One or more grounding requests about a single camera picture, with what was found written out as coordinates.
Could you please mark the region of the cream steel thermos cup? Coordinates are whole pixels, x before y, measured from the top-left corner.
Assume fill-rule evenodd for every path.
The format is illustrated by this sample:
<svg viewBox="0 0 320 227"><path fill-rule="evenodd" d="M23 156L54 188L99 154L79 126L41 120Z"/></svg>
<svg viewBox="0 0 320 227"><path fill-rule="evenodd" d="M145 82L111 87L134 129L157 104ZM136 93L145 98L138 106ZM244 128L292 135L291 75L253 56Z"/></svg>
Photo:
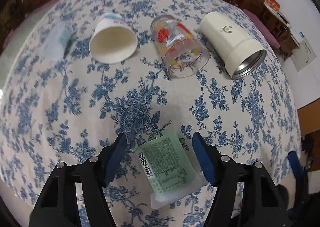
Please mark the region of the cream steel thermos cup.
<svg viewBox="0 0 320 227"><path fill-rule="evenodd" d="M258 40L219 12L210 12L204 16L200 32L219 54L233 80L248 76L267 55L267 50Z"/></svg>

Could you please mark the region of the printed glass cup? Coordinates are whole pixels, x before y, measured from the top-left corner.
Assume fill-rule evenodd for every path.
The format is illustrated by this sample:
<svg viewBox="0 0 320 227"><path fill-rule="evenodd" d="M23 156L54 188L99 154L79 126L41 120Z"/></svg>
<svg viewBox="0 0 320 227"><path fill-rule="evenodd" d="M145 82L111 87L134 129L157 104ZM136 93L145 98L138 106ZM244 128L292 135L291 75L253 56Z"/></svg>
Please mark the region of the printed glass cup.
<svg viewBox="0 0 320 227"><path fill-rule="evenodd" d="M210 53L181 22L171 15L156 17L150 29L168 74L185 78L206 66Z"/></svg>

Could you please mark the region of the white paper cup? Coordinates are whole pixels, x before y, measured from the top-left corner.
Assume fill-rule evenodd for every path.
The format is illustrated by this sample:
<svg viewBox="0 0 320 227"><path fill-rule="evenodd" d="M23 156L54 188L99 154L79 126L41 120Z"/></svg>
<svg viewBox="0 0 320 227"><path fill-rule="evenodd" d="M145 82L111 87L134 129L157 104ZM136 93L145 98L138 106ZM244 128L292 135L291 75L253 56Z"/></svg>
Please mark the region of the white paper cup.
<svg viewBox="0 0 320 227"><path fill-rule="evenodd" d="M89 51L100 63L116 64L131 57L137 45L137 36L129 23L119 14L105 13L97 22Z"/></svg>

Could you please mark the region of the white paper box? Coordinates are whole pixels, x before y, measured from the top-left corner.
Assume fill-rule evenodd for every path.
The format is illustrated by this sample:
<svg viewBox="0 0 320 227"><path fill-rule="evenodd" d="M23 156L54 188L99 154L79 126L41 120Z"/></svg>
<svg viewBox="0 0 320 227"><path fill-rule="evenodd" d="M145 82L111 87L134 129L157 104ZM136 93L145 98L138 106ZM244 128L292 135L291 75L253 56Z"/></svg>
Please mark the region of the white paper box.
<svg viewBox="0 0 320 227"><path fill-rule="evenodd" d="M315 60L317 56L304 33L294 30L293 38L298 43L298 48L293 49L291 59L296 70L300 72Z"/></svg>

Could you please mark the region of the purple seat cushion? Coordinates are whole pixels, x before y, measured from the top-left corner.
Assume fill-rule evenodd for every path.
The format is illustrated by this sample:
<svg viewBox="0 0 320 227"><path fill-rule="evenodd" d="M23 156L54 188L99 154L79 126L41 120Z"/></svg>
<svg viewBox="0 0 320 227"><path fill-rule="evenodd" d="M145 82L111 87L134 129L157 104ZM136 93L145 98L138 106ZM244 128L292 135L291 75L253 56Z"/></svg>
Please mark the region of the purple seat cushion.
<svg viewBox="0 0 320 227"><path fill-rule="evenodd" d="M270 31L267 29L267 27L262 23L262 21L253 13L250 11L243 9L243 12L249 17L249 19L255 24L255 26L260 30L260 32L263 34L267 42L270 46L278 49L280 48L280 44L276 40L276 38L270 33Z"/></svg>

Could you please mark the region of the blue floral tablecloth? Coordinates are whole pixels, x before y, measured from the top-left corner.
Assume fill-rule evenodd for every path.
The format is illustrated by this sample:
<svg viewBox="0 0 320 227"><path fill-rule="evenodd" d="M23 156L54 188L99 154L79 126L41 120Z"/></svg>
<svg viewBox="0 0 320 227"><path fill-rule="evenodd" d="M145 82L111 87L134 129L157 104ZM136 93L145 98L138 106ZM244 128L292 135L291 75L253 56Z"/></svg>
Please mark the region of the blue floral tablecloth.
<svg viewBox="0 0 320 227"><path fill-rule="evenodd" d="M217 11L257 39L264 62L247 77L230 79L217 54L203 70L173 79L157 55L151 22L179 19L197 33L201 19ZM138 39L137 49L116 64L95 60L89 42L105 13L121 15ZM73 35L63 59L43 60L41 49L58 22ZM118 133L127 150L105 189L118 226L202 226L215 190L206 185L160 209L150 205L150 186L137 146L176 133L190 161L191 136L239 163L261 161L279 183L290 172L287 154L300 151L293 95L266 39L240 9L221 0L60 0L37 23L19 50L1 101L1 180L34 205L56 163L84 162Z"/></svg>

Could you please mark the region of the red gift box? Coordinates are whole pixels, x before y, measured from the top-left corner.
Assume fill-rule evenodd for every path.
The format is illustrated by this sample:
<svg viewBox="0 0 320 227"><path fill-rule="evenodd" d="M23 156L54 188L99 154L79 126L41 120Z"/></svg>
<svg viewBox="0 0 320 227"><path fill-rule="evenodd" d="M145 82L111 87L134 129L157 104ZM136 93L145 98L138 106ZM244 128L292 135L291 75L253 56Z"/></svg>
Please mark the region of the red gift box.
<svg viewBox="0 0 320 227"><path fill-rule="evenodd" d="M276 0L264 0L264 4L267 8L275 13L280 10L280 4Z"/></svg>

